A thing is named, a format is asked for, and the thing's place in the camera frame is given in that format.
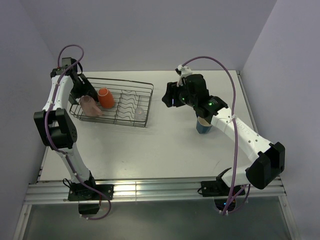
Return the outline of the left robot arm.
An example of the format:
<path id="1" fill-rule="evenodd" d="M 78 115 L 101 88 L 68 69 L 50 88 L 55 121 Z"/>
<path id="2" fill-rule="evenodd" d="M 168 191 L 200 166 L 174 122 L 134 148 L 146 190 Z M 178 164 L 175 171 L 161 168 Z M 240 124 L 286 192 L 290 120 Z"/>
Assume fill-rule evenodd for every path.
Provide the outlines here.
<path id="1" fill-rule="evenodd" d="M 54 150 L 62 159 L 69 174 L 66 182 L 69 192 L 91 200 L 98 188 L 90 170 L 84 164 L 76 142 L 77 129 L 67 113 L 68 103 L 76 104 L 83 96 L 98 101 L 98 94 L 83 73 L 81 64 L 71 57 L 62 59 L 61 66 L 50 74 L 51 90 L 42 111 L 35 112 L 33 119 L 43 144 Z"/>

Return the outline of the orange mug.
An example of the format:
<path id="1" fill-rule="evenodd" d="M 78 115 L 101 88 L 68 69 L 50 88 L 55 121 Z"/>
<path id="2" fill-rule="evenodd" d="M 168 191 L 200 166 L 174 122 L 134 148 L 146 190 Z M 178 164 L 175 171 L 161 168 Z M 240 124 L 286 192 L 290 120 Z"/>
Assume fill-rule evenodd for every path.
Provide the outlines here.
<path id="1" fill-rule="evenodd" d="M 98 100 L 100 105 L 105 109 L 111 109 L 115 105 L 115 100 L 112 93 L 106 87 L 102 87 L 98 90 Z"/>

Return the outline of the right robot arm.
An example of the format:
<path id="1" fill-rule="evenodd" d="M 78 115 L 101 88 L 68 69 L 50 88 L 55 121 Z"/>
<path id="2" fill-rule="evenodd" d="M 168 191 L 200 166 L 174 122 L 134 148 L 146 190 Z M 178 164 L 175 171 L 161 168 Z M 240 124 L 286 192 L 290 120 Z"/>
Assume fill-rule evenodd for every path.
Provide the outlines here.
<path id="1" fill-rule="evenodd" d="M 181 82 L 168 82 L 162 101 L 168 108 L 190 106 L 196 113 L 198 133 L 205 134 L 211 127 L 222 131 L 241 149 L 250 164 L 233 170 L 226 169 L 216 183 L 217 191 L 229 194 L 235 186 L 251 184 L 263 190 L 285 169 L 285 146 L 263 138 L 232 113 L 218 96 L 210 95 L 201 74 L 191 74 Z"/>

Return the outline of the dark wire dish rack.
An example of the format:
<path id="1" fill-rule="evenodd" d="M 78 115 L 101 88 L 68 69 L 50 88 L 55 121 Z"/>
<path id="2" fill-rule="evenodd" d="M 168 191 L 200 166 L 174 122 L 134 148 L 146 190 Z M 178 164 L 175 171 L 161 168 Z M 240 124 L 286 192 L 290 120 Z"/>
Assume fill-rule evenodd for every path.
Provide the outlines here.
<path id="1" fill-rule="evenodd" d="M 86 116 L 79 104 L 68 103 L 69 114 L 80 121 L 114 124 L 144 128 L 147 125 L 154 85 L 149 82 L 90 77 L 88 79 L 92 86 L 98 91 L 107 88 L 113 95 L 115 105 L 113 108 L 105 109 L 98 103 L 103 115 L 100 117 Z M 135 109 L 141 107 L 145 111 L 144 121 L 135 121 Z"/>

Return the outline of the pink mug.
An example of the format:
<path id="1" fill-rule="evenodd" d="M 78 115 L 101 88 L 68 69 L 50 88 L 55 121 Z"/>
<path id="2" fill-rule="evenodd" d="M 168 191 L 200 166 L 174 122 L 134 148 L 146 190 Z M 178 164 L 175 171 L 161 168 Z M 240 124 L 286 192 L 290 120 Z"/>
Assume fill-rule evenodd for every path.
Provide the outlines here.
<path id="1" fill-rule="evenodd" d="M 80 106 L 84 114 L 88 117 L 101 117 L 103 112 L 98 107 L 96 101 L 89 95 L 84 95 L 80 98 Z"/>

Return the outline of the blue mug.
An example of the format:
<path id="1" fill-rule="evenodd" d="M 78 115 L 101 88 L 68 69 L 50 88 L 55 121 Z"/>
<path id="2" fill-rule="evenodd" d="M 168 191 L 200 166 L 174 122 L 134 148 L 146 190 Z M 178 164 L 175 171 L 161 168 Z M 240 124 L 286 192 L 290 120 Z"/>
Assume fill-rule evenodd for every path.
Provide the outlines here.
<path id="1" fill-rule="evenodd" d="M 196 130 L 199 134 L 207 134 L 211 128 L 211 123 L 208 123 L 204 118 L 197 116 Z"/>

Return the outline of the clear glass cup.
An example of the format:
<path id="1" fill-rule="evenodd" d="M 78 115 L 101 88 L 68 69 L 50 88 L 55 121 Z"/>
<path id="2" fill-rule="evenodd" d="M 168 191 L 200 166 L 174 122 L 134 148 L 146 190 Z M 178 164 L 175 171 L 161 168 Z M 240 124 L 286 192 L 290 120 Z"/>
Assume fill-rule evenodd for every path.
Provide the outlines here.
<path id="1" fill-rule="evenodd" d="M 134 120 L 135 121 L 144 121 L 146 119 L 146 113 L 143 108 L 137 107 L 134 110 Z"/>

